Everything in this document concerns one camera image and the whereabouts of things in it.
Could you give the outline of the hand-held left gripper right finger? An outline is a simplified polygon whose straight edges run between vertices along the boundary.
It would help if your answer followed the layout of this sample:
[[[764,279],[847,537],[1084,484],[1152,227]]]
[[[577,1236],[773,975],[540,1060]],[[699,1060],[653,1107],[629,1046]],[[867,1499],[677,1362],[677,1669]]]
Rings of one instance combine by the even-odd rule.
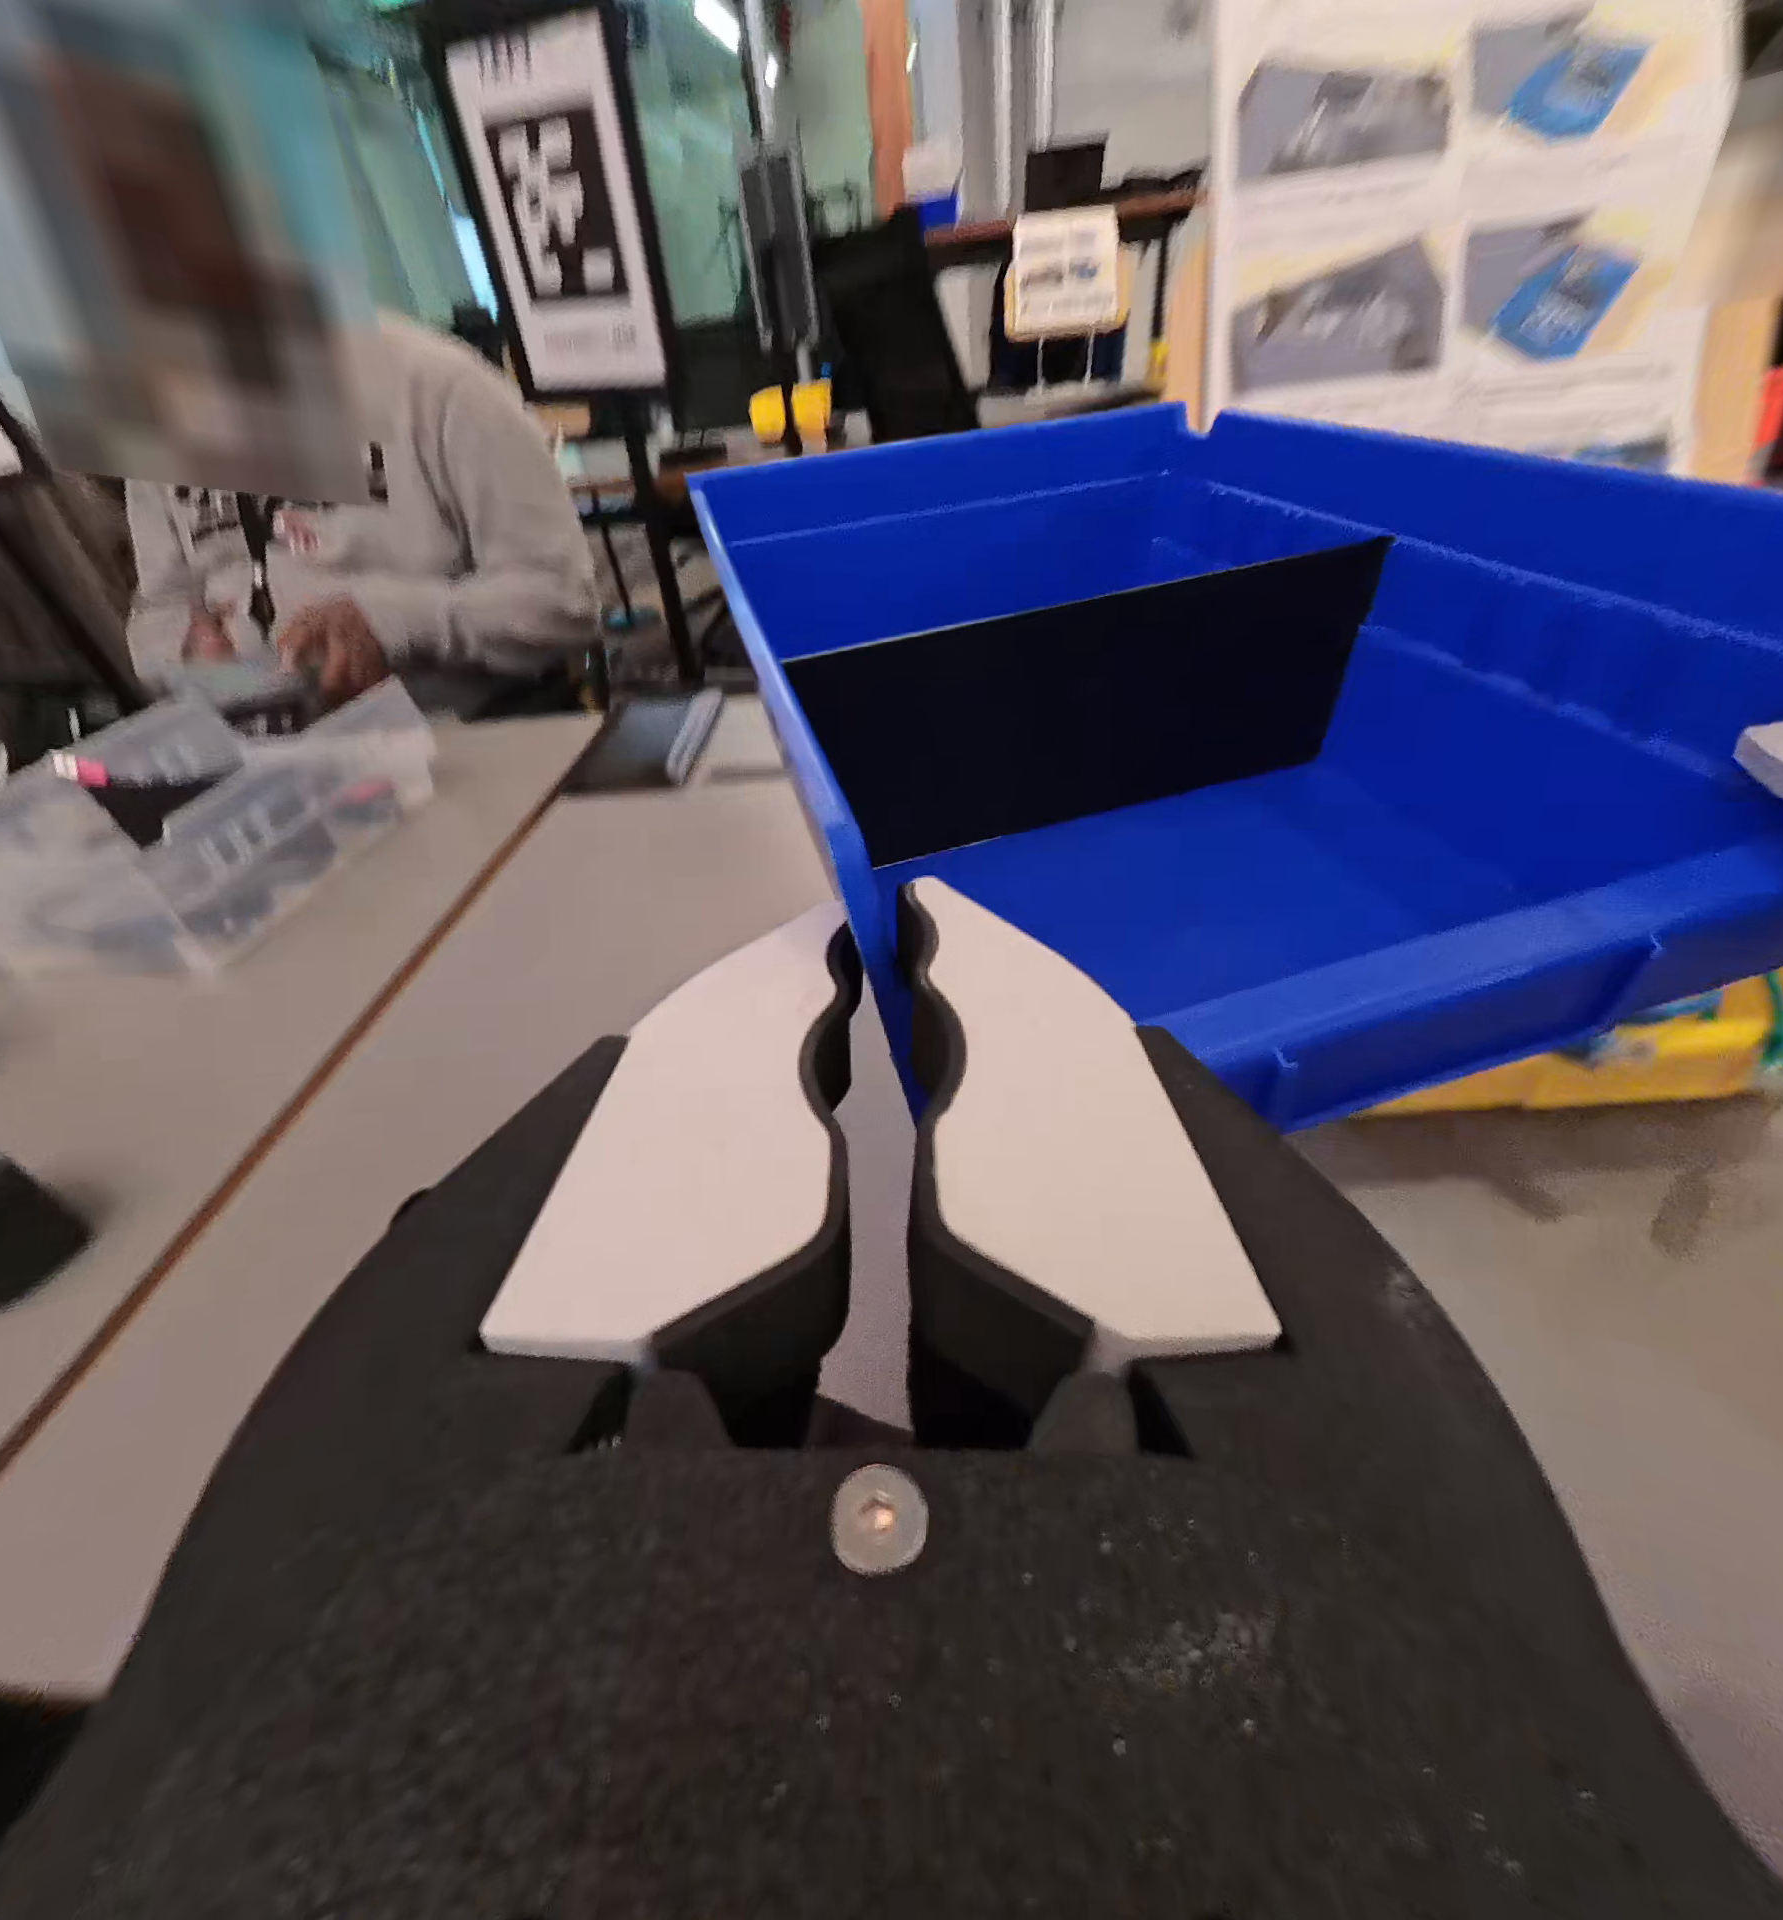
[[[1205,1082],[1084,971],[937,877],[903,885],[917,1092],[908,1403],[937,1447],[1020,1447],[1079,1381],[1252,1356],[1284,1325],[1179,1096]]]

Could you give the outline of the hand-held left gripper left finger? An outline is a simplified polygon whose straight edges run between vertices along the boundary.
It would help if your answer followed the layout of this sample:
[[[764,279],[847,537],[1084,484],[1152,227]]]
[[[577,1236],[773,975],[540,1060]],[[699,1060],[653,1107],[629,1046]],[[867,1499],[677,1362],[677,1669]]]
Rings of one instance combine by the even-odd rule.
[[[619,1039],[481,1347],[685,1376],[734,1444],[800,1446],[851,1308],[854,1012],[832,901],[663,997]]]

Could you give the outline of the blue plastic bin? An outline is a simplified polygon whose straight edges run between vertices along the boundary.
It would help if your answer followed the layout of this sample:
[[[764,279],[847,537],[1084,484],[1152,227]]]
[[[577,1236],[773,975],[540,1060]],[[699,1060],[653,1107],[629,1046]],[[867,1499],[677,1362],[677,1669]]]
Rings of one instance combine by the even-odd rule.
[[[1783,493],[1173,405],[717,468],[689,502],[908,1069],[937,877],[1281,1129],[1783,969]],[[806,656],[1392,537],[1311,765],[871,865]]]

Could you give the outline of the yellow plastic bin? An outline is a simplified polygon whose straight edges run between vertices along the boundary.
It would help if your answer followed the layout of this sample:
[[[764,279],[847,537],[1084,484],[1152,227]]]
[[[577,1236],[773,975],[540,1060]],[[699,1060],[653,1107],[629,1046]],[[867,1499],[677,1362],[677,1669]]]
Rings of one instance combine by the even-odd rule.
[[[1752,1094],[1783,1096],[1783,969],[1387,1101],[1363,1118],[1582,1114]]]

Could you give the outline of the black bin divider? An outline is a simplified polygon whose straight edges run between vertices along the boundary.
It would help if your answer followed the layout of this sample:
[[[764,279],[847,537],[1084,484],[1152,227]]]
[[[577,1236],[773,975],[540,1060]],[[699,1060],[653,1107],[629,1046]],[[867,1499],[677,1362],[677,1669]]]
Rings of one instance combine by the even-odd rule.
[[[873,866],[1321,755],[1392,537],[785,664]]]

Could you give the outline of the clear plastic bags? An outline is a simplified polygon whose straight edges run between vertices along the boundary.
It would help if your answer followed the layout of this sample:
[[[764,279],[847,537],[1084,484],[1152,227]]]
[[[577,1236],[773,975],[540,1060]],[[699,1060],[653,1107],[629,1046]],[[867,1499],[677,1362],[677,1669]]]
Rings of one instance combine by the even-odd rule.
[[[0,785],[0,971],[212,974],[432,792],[438,744],[388,681],[295,734],[194,693]]]

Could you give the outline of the black office chair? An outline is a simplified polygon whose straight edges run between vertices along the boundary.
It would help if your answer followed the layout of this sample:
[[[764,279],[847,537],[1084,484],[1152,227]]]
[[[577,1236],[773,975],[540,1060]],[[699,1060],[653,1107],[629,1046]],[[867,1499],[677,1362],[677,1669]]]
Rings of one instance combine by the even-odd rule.
[[[976,432],[977,405],[937,301],[917,212],[902,206],[874,228],[824,236],[808,257],[873,443]]]

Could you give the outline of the small white table sign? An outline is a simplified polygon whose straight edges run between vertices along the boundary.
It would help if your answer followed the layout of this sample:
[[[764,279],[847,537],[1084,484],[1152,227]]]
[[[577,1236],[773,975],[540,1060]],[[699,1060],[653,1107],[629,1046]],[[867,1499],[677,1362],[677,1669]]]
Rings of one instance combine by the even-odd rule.
[[[1004,340],[1044,346],[1114,333],[1127,323],[1134,279],[1112,203],[1020,214],[1004,274]]]

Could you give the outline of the black-framed tag sign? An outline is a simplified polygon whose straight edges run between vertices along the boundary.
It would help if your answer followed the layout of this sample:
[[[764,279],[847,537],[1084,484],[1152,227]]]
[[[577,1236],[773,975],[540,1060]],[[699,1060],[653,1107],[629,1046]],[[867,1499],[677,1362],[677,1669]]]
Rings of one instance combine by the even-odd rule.
[[[665,396],[676,326],[615,8],[438,2],[416,34],[524,396]]]

